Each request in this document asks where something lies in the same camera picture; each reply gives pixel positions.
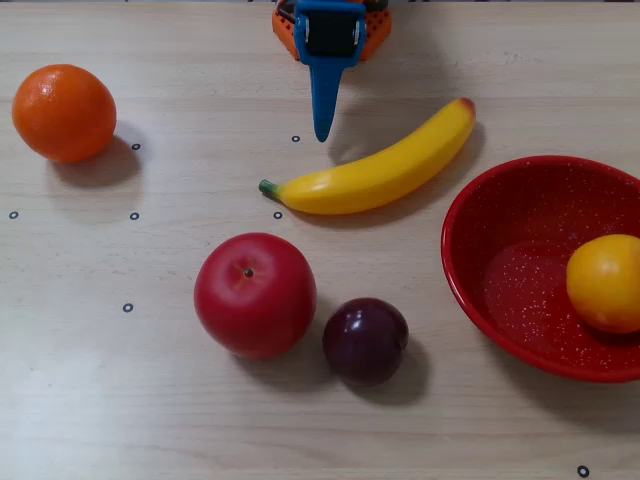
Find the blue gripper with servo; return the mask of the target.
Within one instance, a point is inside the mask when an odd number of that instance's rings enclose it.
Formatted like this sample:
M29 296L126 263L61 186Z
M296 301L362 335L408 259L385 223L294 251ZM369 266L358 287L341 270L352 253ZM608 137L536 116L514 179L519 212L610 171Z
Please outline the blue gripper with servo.
M300 1L295 8L294 40L310 72L314 132L327 140L341 78L354 67L366 39L365 5L352 1Z

